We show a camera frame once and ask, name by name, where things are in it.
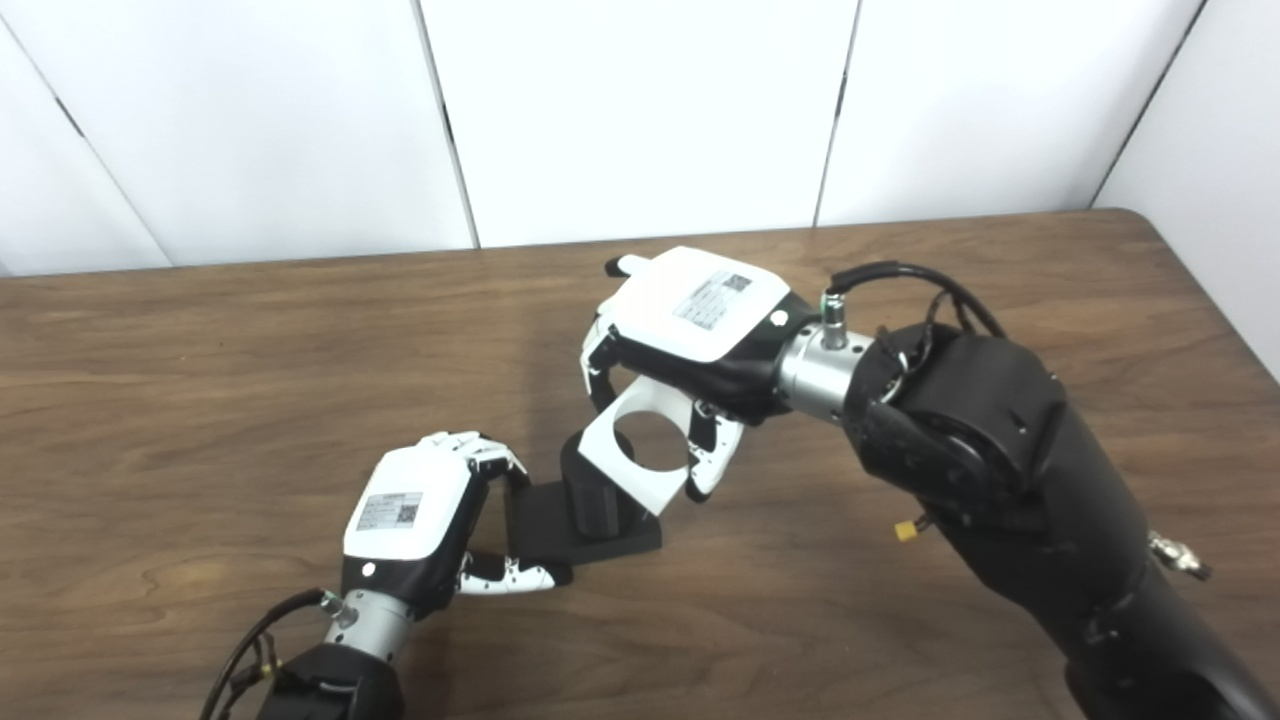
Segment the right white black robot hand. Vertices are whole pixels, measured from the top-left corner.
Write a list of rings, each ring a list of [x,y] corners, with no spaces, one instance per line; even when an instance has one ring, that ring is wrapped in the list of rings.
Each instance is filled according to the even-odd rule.
[[[742,433],[788,413],[778,365],[818,311],[780,275],[700,249],[605,264],[621,279],[600,302],[579,357],[591,405],[607,421],[667,416],[684,433],[684,471],[644,471],[590,430],[582,452],[630,498],[659,515],[678,491],[703,502]]]

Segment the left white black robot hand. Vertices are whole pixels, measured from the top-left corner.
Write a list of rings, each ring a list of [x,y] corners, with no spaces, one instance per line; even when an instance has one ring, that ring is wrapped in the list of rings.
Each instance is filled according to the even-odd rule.
[[[435,432],[376,462],[342,541],[340,593],[372,592],[422,620],[457,594],[522,594],[567,587],[573,570],[471,550],[492,483],[531,486],[508,446],[477,430]]]

